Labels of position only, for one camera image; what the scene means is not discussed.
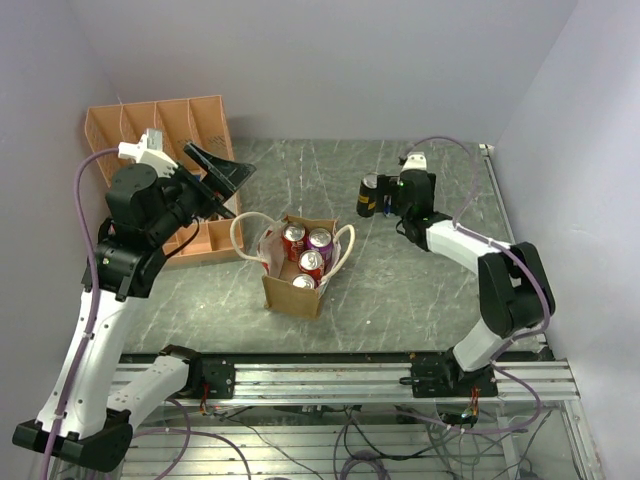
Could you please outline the black soda can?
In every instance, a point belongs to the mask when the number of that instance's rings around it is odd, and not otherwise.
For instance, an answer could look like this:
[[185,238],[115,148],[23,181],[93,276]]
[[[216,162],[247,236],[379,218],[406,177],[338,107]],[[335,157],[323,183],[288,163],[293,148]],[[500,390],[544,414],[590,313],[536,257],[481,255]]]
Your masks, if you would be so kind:
[[379,212],[378,178],[377,172],[370,172],[361,179],[356,205],[360,217],[369,218]]

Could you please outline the purple Fanta can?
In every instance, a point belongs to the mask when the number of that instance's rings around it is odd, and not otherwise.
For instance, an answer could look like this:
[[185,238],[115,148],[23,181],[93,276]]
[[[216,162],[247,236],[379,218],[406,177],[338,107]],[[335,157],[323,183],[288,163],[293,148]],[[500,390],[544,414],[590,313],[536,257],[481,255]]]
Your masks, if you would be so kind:
[[306,238],[306,248],[321,254],[324,263],[329,264],[333,255],[333,235],[325,228],[312,229]]

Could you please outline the watermelon print canvas bag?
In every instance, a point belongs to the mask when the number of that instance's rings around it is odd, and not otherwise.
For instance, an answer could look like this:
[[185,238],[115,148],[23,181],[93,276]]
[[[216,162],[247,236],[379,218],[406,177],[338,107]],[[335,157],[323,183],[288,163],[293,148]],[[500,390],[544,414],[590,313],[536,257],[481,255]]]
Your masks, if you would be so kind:
[[[267,229],[259,237],[254,255],[243,251],[236,235],[241,222],[249,218],[258,218],[267,223]],[[283,232],[290,223],[299,223],[307,230],[324,228],[331,234],[331,261],[312,288],[302,288],[293,284],[294,277],[300,275],[302,270],[285,252]],[[319,316],[322,298],[329,282],[341,271],[351,256],[355,245],[355,228],[351,224],[339,228],[334,219],[308,219],[286,215],[280,220],[274,220],[261,212],[245,212],[231,221],[230,240],[240,258],[263,268],[262,285],[266,309],[312,319]]]

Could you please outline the red tab soda can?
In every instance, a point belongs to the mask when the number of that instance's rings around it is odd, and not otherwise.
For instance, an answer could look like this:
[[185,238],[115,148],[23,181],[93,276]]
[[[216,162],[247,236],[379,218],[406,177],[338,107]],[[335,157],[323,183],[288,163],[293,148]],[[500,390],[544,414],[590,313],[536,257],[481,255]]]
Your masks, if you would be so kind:
[[392,214],[392,197],[390,195],[384,196],[383,214],[385,217],[389,217]]

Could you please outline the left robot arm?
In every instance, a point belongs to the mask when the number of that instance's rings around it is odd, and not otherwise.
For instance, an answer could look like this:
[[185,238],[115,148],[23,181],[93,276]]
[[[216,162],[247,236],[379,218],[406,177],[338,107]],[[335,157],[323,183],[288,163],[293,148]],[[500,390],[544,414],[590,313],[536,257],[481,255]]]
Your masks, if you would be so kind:
[[71,344],[45,405],[12,437],[16,446],[41,454],[42,478],[53,459],[113,471],[158,403],[176,393],[192,397],[203,387],[197,353],[172,347],[122,393],[110,391],[130,308],[150,295],[169,257],[165,243],[196,220],[230,218],[228,200],[255,172],[252,164],[218,158],[194,144],[185,152],[204,170],[202,177],[147,141],[112,149],[126,165],[106,193],[108,217],[97,235],[84,238],[87,266]]

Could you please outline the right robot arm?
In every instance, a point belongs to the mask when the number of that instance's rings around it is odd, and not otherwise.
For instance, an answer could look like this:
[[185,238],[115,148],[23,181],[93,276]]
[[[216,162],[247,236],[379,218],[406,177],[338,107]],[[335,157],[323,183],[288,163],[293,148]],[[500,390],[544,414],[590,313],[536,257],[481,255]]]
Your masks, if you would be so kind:
[[408,169],[375,178],[376,205],[370,211],[398,216],[397,233],[477,277],[480,319],[439,365],[442,387],[463,395],[511,344],[549,326],[555,300],[539,253],[529,242],[496,241],[436,211],[433,173]]

